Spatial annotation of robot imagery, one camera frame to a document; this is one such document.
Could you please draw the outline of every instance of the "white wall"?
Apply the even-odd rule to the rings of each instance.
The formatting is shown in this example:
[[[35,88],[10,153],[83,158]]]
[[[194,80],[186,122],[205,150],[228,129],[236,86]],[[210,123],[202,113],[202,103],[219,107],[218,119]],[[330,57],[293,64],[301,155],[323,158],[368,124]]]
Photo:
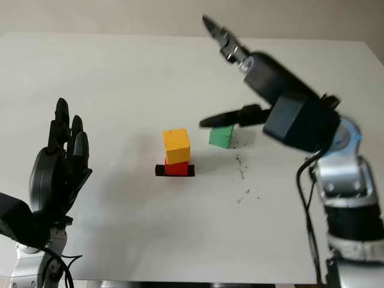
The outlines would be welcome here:
[[[384,60],[383,0],[0,0],[0,34],[200,36],[202,13],[242,37],[362,40]]]

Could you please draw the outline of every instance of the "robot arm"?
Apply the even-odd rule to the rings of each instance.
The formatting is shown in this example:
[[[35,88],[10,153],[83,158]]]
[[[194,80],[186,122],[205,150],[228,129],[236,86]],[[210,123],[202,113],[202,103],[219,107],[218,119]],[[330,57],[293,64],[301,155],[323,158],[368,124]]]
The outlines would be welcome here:
[[[372,174],[368,163],[358,155],[361,134],[356,124],[334,110],[339,104],[336,97],[318,97],[271,56],[250,53],[228,29],[219,27],[208,16],[203,16],[203,22],[218,41],[221,54],[228,62],[239,65],[245,74],[244,82],[271,108],[244,106],[206,118],[200,126],[264,124],[265,134],[289,147],[321,151],[321,158],[312,168],[312,178],[329,227],[332,257],[327,261],[328,285],[382,287],[384,228]]]
[[[73,220],[66,214],[92,173],[88,158],[82,120],[75,116],[70,127],[68,104],[60,98],[48,145],[38,153],[31,173],[32,211],[25,202],[0,193],[0,233],[18,242],[12,288],[57,288],[63,272],[73,287],[61,254],[67,241],[65,227]]]

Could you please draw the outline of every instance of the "black cable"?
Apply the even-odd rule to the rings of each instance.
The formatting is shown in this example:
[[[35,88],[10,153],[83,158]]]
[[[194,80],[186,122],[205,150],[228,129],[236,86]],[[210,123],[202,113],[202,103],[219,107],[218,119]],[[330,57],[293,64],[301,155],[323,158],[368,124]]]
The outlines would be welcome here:
[[[76,256],[62,256],[62,257],[64,257],[64,258],[73,258],[73,259],[69,262],[69,264],[68,264],[68,269],[70,269],[72,263],[75,262],[78,258],[81,258],[81,257],[83,257],[83,256],[82,256],[82,255],[76,255]],[[68,277],[67,277],[67,275],[65,275],[64,281],[65,281],[65,286],[68,287]]]
[[[59,255],[57,255],[55,252],[53,252],[51,249],[48,249],[46,247],[38,247],[38,249],[47,253],[49,256],[51,256],[52,259],[55,259],[60,264],[60,266],[64,269],[65,279],[68,279],[69,287],[74,288],[71,272],[70,272],[67,264],[65,264],[65,262],[61,259],[61,257]]]
[[[308,203],[307,203],[307,211],[310,210],[311,201],[312,201],[312,196],[313,196],[313,190],[314,190],[314,185],[315,185],[315,184],[316,184],[316,182],[315,182],[315,181],[312,181],[310,198],[308,199]]]
[[[69,262],[69,264],[67,265],[67,266],[68,266],[68,269],[70,269],[72,263],[75,262],[78,258],[83,257],[83,255],[75,255],[75,256],[66,256],[66,255],[62,255],[61,257],[62,257],[62,258],[69,258],[69,259],[72,259],[72,260]],[[45,281],[45,279],[46,279],[46,274],[47,274],[48,267],[49,267],[49,265],[51,264],[51,262],[52,262],[53,260],[54,260],[54,258],[51,257],[51,258],[47,261],[47,263],[46,263],[46,265],[45,265],[45,267],[44,267],[44,269],[43,269],[43,275],[42,275],[42,279],[43,279],[43,281]],[[67,277],[67,275],[65,275],[65,286],[68,287],[68,277]]]
[[[307,201],[305,200],[304,193],[301,187],[301,181],[300,177],[303,171],[309,167],[312,163],[317,161],[318,159],[321,158],[325,154],[325,152],[328,149],[325,149],[324,151],[320,151],[316,155],[312,156],[311,158],[307,159],[303,165],[301,165],[296,173],[296,185],[299,191],[299,196],[300,200],[302,202],[302,207],[304,209],[304,214],[305,214],[305,220],[307,224],[307,233],[308,233],[308,241],[310,244],[310,250],[311,250],[311,255],[312,255],[312,260],[313,264],[315,267],[315,272],[316,272],[316,281],[317,281],[317,286],[318,287],[323,287],[322,284],[322,275],[321,275],[321,269],[320,269],[320,259],[319,259],[319,250],[317,248],[317,241],[316,241],[316,236],[314,234],[314,229],[312,225],[312,220],[311,220],[311,215],[309,213],[309,205],[307,206]]]

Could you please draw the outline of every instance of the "white table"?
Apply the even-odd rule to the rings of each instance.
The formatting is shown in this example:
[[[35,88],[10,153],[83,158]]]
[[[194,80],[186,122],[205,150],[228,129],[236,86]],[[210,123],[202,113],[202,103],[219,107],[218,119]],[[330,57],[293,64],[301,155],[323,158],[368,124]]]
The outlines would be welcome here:
[[[247,39],[363,132],[384,199],[384,68],[364,43]],[[305,155],[259,128],[236,131],[237,149],[208,145],[198,122],[263,103],[210,38],[6,34],[0,38],[0,191],[28,201],[28,179],[46,145],[58,97],[84,120],[94,173],[69,215],[65,254],[83,254],[78,279],[310,283],[314,271],[294,174]],[[161,131],[184,127],[194,178],[159,178]],[[241,167],[236,156],[241,160]],[[324,215],[312,207],[321,257]],[[14,242],[0,237],[0,274]]]

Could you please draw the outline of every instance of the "wooden block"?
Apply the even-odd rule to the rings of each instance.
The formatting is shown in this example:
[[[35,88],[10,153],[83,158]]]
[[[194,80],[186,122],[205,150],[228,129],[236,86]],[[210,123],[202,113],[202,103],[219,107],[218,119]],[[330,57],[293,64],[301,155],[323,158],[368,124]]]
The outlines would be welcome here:
[[[163,142],[168,164],[189,161],[190,141],[186,129],[163,131]]]
[[[209,144],[222,148],[229,148],[232,138],[233,125],[228,127],[213,128],[209,135]]]
[[[167,176],[187,176],[188,175],[188,162],[168,164],[165,160],[165,173]]]

